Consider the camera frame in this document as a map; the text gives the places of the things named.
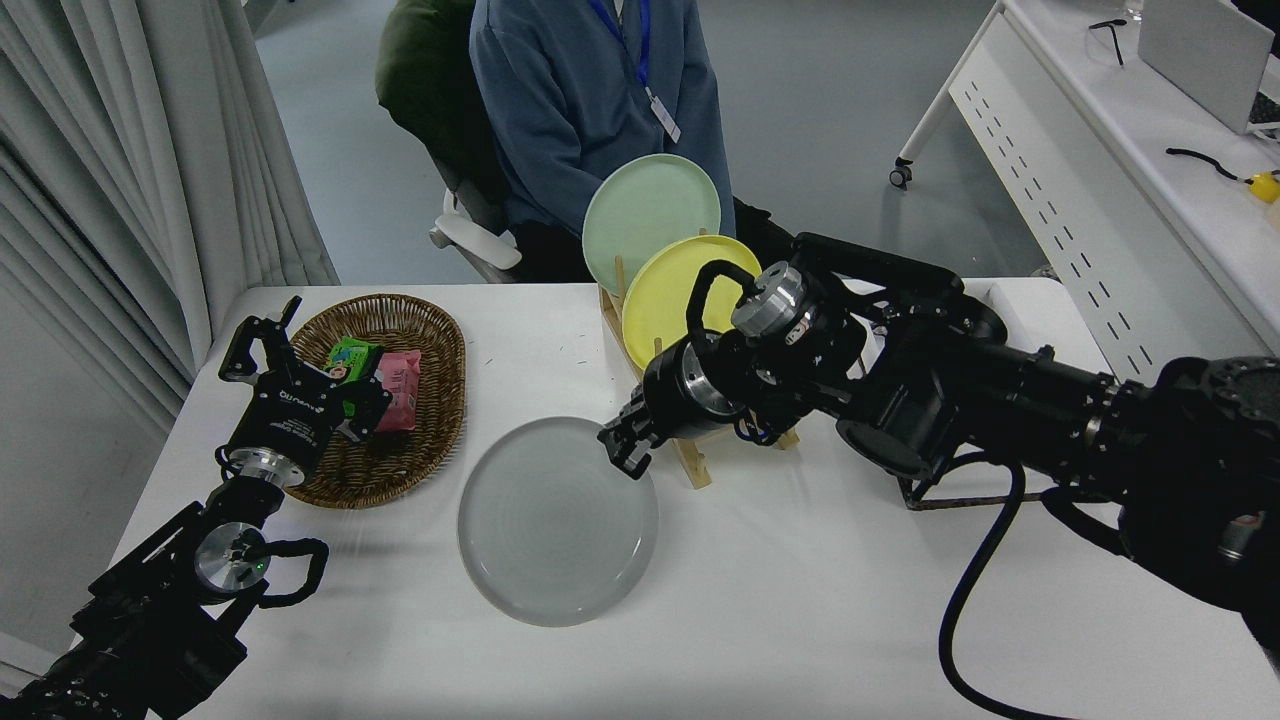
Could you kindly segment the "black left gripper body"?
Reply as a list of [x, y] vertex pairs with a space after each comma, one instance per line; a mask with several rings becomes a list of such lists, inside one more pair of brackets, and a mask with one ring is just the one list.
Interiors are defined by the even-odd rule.
[[300, 473], [314, 473], [337, 429], [346, 420], [334, 380], [308, 364], [292, 373], [261, 375], [230, 437], [230, 461], [275, 455]]

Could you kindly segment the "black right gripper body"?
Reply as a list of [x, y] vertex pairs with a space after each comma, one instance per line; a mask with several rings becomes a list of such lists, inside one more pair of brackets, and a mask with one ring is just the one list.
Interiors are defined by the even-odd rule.
[[643, 402], [649, 416], [644, 434], [654, 443], [699, 439], [739, 418], [739, 405], [712, 384], [689, 338], [653, 359]]

